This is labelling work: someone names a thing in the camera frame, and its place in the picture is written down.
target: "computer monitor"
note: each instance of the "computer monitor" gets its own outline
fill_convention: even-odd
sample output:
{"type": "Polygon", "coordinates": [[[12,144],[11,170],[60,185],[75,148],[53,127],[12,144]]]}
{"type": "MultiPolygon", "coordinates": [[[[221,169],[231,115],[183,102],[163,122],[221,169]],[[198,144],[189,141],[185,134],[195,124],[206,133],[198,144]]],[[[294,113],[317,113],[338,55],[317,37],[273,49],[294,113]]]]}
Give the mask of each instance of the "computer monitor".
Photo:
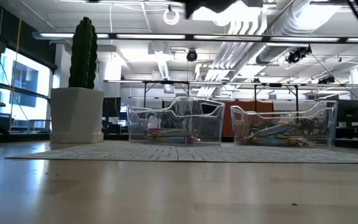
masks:
{"type": "Polygon", "coordinates": [[[338,100],[337,122],[358,122],[358,100],[338,100]]]}
{"type": "Polygon", "coordinates": [[[126,120],[127,119],[127,106],[122,106],[119,111],[119,119],[120,120],[126,120]]]}
{"type": "Polygon", "coordinates": [[[121,110],[121,98],[103,99],[103,117],[118,117],[121,110]]]}

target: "black metal frame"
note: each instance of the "black metal frame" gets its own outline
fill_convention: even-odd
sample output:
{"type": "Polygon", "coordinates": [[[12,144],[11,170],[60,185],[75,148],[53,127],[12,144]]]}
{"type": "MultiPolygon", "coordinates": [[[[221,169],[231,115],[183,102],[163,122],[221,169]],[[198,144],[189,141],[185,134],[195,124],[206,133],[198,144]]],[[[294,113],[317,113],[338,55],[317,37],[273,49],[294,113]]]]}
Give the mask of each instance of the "black metal frame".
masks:
{"type": "Polygon", "coordinates": [[[157,83],[160,83],[160,84],[163,84],[163,85],[174,85],[174,84],[185,84],[187,85],[187,96],[190,95],[190,82],[189,81],[170,81],[170,80],[145,80],[145,81],[142,81],[144,83],[144,99],[143,99],[143,107],[145,108],[146,107],[146,93],[151,90],[153,88],[153,86],[157,83]],[[153,85],[147,89],[147,84],[148,83],[153,83],[153,85]]]}
{"type": "MultiPolygon", "coordinates": [[[[70,40],[72,37],[44,37],[44,32],[33,32],[33,38],[37,40],[70,40]]],[[[55,32],[48,34],[73,34],[67,32],[55,32]]],[[[279,44],[358,44],[358,37],[305,37],[305,36],[277,36],[277,35],[229,35],[229,34],[145,34],[145,33],[98,33],[107,35],[101,40],[172,40],[172,41],[200,41],[200,42],[259,42],[279,44]]]]}
{"type": "MultiPolygon", "coordinates": [[[[12,87],[7,85],[7,84],[3,84],[3,83],[0,83],[0,88],[3,89],[3,90],[11,90],[12,87]]],[[[37,98],[42,98],[42,99],[46,99],[49,103],[50,99],[49,97],[43,95],[43,94],[40,94],[40,93],[36,93],[36,92],[33,92],[33,91],[29,91],[29,90],[25,90],[25,89],[22,89],[22,88],[19,88],[19,87],[15,87],[15,93],[22,93],[22,94],[25,94],[25,95],[28,95],[28,96],[34,96],[34,97],[37,97],[37,98]]]]}

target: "potted cactus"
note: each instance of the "potted cactus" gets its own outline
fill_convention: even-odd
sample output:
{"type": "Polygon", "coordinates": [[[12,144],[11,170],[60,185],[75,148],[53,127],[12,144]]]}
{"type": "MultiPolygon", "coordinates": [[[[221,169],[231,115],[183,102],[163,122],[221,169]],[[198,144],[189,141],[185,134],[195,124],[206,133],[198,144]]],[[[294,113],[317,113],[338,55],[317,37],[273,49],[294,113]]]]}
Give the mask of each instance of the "potted cactus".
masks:
{"type": "Polygon", "coordinates": [[[98,36],[89,18],[75,29],[71,48],[68,88],[52,89],[50,107],[52,133],[57,143],[96,143],[103,141],[102,104],[104,93],[93,90],[96,77],[98,36]]]}

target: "desk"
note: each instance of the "desk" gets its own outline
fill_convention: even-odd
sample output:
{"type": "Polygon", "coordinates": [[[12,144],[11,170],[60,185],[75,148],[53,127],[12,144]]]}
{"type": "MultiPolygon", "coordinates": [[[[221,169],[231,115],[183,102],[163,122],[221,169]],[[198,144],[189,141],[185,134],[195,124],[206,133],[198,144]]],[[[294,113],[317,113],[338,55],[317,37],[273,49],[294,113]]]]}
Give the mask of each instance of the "desk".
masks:
{"type": "Polygon", "coordinates": [[[27,132],[31,133],[34,131],[42,131],[43,133],[50,133],[50,123],[52,122],[51,119],[30,119],[29,124],[27,126],[27,132]],[[35,122],[45,122],[43,128],[37,128],[35,127],[35,122]]]}
{"type": "Polygon", "coordinates": [[[336,128],[336,138],[358,139],[358,128],[336,128]]]}

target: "white planter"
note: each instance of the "white planter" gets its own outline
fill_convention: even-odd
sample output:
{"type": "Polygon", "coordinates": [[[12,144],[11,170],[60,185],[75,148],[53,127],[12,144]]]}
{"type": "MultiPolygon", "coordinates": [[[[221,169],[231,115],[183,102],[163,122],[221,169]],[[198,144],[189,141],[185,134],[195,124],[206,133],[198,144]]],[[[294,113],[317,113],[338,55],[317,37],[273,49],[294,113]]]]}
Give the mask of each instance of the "white planter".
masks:
{"type": "Polygon", "coordinates": [[[87,88],[52,89],[50,141],[77,144],[102,142],[103,98],[102,91],[87,88]]]}

